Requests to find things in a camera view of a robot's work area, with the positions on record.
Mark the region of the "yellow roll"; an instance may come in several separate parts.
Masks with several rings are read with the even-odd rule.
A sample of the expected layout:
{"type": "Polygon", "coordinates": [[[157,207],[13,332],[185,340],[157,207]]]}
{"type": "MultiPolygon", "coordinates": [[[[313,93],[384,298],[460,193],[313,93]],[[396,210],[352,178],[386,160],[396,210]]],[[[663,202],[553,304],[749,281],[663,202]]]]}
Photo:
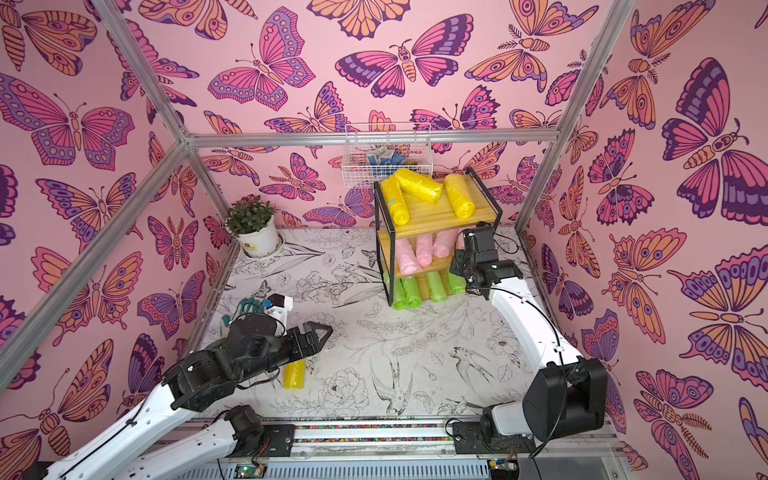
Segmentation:
{"type": "Polygon", "coordinates": [[[288,364],[283,371],[283,388],[286,390],[301,390],[304,387],[305,372],[305,360],[288,364]]]}
{"type": "Polygon", "coordinates": [[[410,221],[410,212],[398,180],[394,176],[391,176],[386,180],[383,180],[380,185],[386,207],[393,223],[396,226],[407,225],[410,221]]]}
{"type": "Polygon", "coordinates": [[[476,205],[463,175],[447,175],[443,181],[443,189],[457,218],[468,219],[474,214],[476,205]]]}
{"type": "Polygon", "coordinates": [[[398,169],[394,178],[403,192],[431,204],[438,202],[443,191],[443,185],[431,177],[405,168],[398,169]]]}

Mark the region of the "green roll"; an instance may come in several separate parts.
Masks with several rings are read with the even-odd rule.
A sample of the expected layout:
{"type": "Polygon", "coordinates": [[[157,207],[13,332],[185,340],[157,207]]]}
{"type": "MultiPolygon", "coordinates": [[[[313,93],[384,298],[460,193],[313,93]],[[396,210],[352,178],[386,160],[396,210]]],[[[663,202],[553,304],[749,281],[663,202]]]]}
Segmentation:
{"type": "Polygon", "coordinates": [[[466,280],[454,273],[448,273],[448,284],[453,295],[460,295],[466,291],[466,280]]]}
{"type": "Polygon", "coordinates": [[[416,309],[421,306],[422,298],[418,281],[415,277],[403,277],[400,279],[405,294],[407,306],[416,309]]]}
{"type": "Polygon", "coordinates": [[[442,303],[447,299],[447,293],[438,271],[430,271],[426,274],[430,300],[433,303],[442,303]]]}
{"type": "Polygon", "coordinates": [[[404,288],[399,278],[394,278],[391,285],[392,306],[395,310],[403,310],[408,306],[404,288]]]}

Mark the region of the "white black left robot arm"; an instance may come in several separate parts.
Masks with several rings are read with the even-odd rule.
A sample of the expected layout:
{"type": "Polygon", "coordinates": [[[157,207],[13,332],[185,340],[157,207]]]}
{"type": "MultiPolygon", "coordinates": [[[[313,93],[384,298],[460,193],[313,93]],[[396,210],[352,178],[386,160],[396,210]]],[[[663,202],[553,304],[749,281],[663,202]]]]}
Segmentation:
{"type": "Polygon", "coordinates": [[[182,358],[126,417],[57,462],[37,461],[24,479],[171,479],[231,454],[256,457],[266,449],[263,421],[249,405],[230,408],[196,435],[159,450],[152,445],[257,376],[320,353],[333,334],[308,321],[283,334],[278,319],[246,313],[226,337],[182,358]]]}

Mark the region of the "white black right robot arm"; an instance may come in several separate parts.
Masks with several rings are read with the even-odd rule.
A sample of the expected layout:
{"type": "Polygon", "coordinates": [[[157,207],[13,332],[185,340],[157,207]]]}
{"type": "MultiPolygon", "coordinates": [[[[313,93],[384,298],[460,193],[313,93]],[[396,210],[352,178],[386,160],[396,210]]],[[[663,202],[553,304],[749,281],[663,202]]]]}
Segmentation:
{"type": "Polygon", "coordinates": [[[485,408],[482,423],[491,438],[534,439],[534,459],[553,440],[604,426],[608,372],[565,339],[515,262],[499,258],[495,233],[486,222],[461,230],[449,272],[466,281],[467,293],[490,302],[529,362],[532,378],[523,398],[485,408]]]}

